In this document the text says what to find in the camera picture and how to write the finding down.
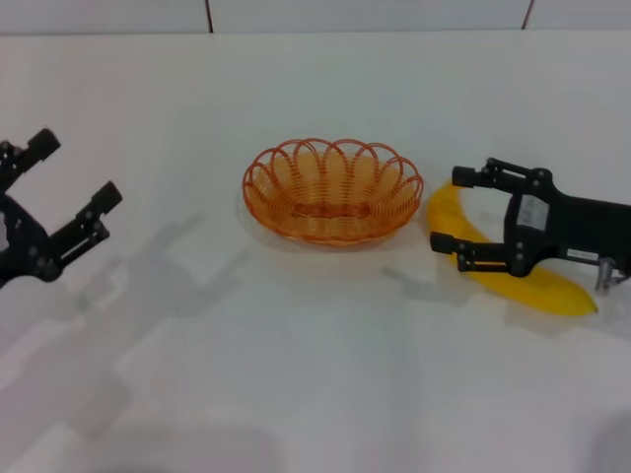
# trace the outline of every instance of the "tabletop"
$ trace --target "tabletop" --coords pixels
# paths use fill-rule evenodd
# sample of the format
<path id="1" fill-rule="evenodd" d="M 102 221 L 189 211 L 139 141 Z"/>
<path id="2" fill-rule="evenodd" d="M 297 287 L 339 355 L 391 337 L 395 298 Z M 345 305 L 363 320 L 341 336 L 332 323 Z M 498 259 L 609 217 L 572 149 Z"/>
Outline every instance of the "tabletop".
<path id="1" fill-rule="evenodd" d="M 555 317 L 430 249 L 256 224 L 241 178 L 292 138 L 424 175 L 493 156 L 631 203 L 631 33 L 0 38 L 0 137 L 62 148 L 11 194 L 54 230 L 112 180 L 111 238 L 0 295 L 0 471 L 555 473 L 631 468 L 631 293 Z M 504 197 L 467 191 L 501 235 Z M 586 287 L 594 272 L 559 266 Z"/>

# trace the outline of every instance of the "white label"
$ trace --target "white label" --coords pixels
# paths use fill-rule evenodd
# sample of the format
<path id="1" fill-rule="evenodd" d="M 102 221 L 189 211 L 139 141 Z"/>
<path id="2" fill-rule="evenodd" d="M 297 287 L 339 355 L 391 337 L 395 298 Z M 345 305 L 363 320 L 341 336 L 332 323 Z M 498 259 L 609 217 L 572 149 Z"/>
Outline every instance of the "white label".
<path id="1" fill-rule="evenodd" d="M 522 196 L 520 212 L 517 215 L 517 225 L 543 232 L 548 221 L 549 209 L 550 206 L 538 197 L 525 194 Z"/>
<path id="2" fill-rule="evenodd" d="M 580 249 L 568 249 L 568 257 L 584 259 L 586 261 L 598 261 L 598 254 L 591 251 L 581 251 Z"/>

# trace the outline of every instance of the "toy banana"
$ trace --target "toy banana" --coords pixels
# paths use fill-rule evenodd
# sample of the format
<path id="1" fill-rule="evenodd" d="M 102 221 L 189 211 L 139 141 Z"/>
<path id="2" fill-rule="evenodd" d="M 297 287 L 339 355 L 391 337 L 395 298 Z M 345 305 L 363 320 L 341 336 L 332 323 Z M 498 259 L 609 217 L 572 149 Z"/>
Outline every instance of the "toy banana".
<path id="1" fill-rule="evenodd" d="M 559 315 L 582 316 L 597 311 L 593 299 L 581 286 L 540 267 L 531 268 L 527 276 L 519 278 L 506 272 L 506 264 L 495 258 L 484 265 L 482 272 L 477 272 L 476 263 L 472 258 L 467 260 L 467 256 L 485 259 L 488 249 L 496 250 L 497 245 L 503 243 L 490 243 L 469 223 L 460 204 L 458 187 L 447 184 L 436 192 L 430 198 L 427 214 L 432 248 L 450 254 L 450 260 L 458 269 L 468 270 L 468 276 L 492 292 Z"/>

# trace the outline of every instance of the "wire basket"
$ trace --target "wire basket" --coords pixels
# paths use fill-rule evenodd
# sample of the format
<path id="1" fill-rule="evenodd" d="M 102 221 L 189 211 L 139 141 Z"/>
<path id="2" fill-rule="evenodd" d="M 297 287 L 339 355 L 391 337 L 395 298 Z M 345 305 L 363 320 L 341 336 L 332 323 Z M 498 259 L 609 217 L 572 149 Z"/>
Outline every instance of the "wire basket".
<path id="1" fill-rule="evenodd" d="M 415 165 L 381 143 L 290 140 L 247 169 L 244 200 L 265 227 L 293 239 L 345 246 L 392 236 L 421 203 Z"/>

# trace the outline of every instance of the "yellow banana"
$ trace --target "yellow banana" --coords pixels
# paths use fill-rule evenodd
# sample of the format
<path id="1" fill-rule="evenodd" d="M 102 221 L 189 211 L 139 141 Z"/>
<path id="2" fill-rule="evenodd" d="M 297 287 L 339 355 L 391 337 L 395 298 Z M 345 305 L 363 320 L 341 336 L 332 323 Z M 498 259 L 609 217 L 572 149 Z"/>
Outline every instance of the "yellow banana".
<path id="1" fill-rule="evenodd" d="M 464 216 L 459 187 L 445 185 L 428 202 L 427 218 L 432 232 L 450 234 L 474 242 L 487 242 L 476 227 Z M 456 264 L 456 256 L 449 256 Z M 581 286 L 552 271 L 534 267 L 525 278 L 506 273 L 467 272 L 467 276 L 485 288 L 512 301 L 559 315 L 581 316 L 596 312 L 589 293 Z"/>

